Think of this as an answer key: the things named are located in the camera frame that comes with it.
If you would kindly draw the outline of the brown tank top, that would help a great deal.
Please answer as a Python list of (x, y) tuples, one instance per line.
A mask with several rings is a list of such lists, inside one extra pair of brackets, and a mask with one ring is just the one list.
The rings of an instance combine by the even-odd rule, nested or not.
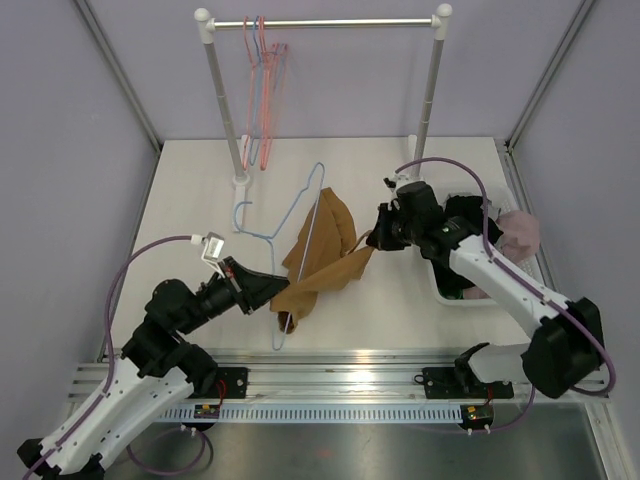
[(321, 294), (340, 291), (361, 279), (374, 252), (362, 244), (365, 238), (356, 234), (347, 205), (331, 188), (322, 189), (282, 261), (290, 285), (270, 303), (282, 332), (292, 333), (311, 314)]

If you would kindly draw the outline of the black tank top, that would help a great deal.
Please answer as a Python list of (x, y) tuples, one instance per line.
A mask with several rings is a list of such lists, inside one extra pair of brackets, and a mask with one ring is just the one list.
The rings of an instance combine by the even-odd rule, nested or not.
[[(463, 217), (475, 228), (483, 229), (484, 207), (481, 196), (456, 195), (449, 196), (444, 204), (447, 216)], [(488, 236), (491, 245), (495, 245), (503, 232), (493, 218), (488, 220)], [(463, 300), (482, 297), (473, 293), (475, 285), (464, 277), (455, 274), (439, 264), (432, 265), (439, 293), (446, 299)]]

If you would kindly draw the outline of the pink tank top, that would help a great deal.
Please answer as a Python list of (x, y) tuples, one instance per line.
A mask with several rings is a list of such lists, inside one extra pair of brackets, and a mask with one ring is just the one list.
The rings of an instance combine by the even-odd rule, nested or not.
[(502, 232), (497, 242), (499, 251), (513, 263), (537, 254), (540, 248), (539, 221), (529, 213), (517, 210), (502, 214), (497, 225)]

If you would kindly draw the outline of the pink hanger with clothes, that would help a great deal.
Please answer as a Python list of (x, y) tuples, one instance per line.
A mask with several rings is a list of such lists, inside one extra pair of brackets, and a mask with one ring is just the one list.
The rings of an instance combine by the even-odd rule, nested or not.
[(287, 68), (287, 58), (288, 58), (288, 45), (286, 43), (278, 43), (279, 44), (279, 53), (278, 53), (278, 63), (277, 68), (273, 70), (271, 79), (272, 79), (272, 93), (271, 93), (271, 104), (270, 104), (270, 127), (269, 127), (269, 145), (268, 145), (268, 164), (270, 159), (270, 152), (273, 143), (273, 135), (274, 129), (277, 123), (277, 115), (278, 115), (278, 107), (279, 100), (282, 96), (283, 90), (283, 77), (286, 73)]

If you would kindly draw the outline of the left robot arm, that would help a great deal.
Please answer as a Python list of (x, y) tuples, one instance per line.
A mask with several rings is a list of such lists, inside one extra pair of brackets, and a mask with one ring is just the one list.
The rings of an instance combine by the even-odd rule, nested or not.
[(178, 279), (158, 284), (101, 384), (58, 429), (18, 448), (25, 475), (103, 478), (120, 452), (173, 404), (221, 392), (216, 361), (185, 335), (234, 307), (250, 315), (288, 285), (283, 276), (252, 271), (231, 257), (197, 291)]

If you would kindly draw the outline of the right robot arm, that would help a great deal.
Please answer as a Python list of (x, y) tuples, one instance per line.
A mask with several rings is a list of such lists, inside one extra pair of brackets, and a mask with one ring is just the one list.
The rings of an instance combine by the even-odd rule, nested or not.
[(366, 240), (379, 251), (414, 246), (421, 256), (471, 282), (527, 334), (526, 344), (480, 343), (454, 363), (454, 384), (476, 396), (489, 383), (526, 381), (557, 399), (605, 361), (600, 312), (587, 298), (571, 301), (514, 266), (487, 242), (479, 223), (452, 216), (423, 181), (398, 188), (379, 205)]

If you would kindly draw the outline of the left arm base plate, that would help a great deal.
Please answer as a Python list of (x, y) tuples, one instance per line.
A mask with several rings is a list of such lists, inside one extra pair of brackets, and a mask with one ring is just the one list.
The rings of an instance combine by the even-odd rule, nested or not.
[(214, 385), (208, 392), (210, 398), (239, 400), (247, 395), (249, 369), (246, 367), (219, 367)]

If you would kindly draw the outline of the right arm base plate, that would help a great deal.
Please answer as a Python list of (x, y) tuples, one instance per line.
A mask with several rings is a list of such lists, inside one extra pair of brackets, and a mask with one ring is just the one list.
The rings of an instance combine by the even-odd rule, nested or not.
[(487, 400), (512, 399), (514, 389), (511, 383), (479, 383), (472, 380), (463, 385), (457, 378), (453, 367), (425, 367), (413, 377), (421, 385), (429, 400)]

